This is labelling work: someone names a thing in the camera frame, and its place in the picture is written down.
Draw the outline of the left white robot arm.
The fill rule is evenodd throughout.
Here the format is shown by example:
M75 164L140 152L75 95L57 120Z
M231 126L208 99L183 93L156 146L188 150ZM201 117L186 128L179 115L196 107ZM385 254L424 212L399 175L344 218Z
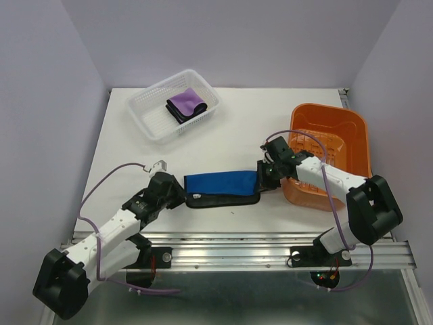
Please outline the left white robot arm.
M63 320L74 317L101 283L120 269L150 261L152 243L143 228L164 209L185 202L185 191L174 175L157 172L148 186L126 201L101 227L61 251L49 251L41 264L33 295Z

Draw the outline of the purple black-edged towel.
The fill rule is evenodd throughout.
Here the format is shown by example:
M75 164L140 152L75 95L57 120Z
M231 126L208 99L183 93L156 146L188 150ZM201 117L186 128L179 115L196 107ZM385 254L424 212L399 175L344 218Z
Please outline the purple black-edged towel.
M179 124L183 124L204 113L208 105L192 88L187 88L167 99L165 107Z

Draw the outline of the blue towel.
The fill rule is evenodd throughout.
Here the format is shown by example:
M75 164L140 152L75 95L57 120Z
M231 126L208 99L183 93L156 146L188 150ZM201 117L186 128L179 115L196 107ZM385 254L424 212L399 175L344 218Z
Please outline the blue towel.
M186 201L191 209L256 204L260 201L256 171L223 171L186 175Z

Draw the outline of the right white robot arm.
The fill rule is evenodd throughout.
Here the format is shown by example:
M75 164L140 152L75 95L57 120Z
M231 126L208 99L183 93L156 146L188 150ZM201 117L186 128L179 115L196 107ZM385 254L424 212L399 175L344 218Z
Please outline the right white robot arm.
M403 214L387 181L379 176L367 178L337 169L314 154L294 152L282 137L267 140L260 149L264 158L257 162L260 191L274 190L282 179L295 179L326 191L347 208L348 221L316 238L311 256L319 264L331 261L341 250L357 244L373 245L403 222Z

